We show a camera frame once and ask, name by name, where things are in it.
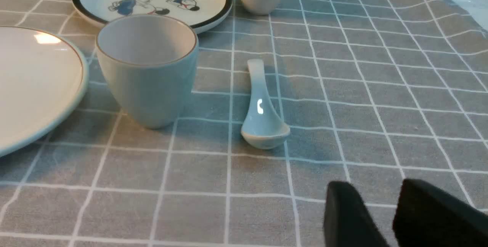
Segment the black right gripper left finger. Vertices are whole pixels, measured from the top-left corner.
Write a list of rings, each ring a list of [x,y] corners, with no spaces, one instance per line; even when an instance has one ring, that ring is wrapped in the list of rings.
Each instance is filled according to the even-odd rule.
[[[346,181],[327,185],[323,234],[326,247],[388,247],[361,195]]]

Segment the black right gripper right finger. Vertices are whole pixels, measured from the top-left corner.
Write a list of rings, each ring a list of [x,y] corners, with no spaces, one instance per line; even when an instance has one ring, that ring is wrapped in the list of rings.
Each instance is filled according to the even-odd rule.
[[[486,247],[487,215],[420,179],[404,179],[393,219],[400,247]]]

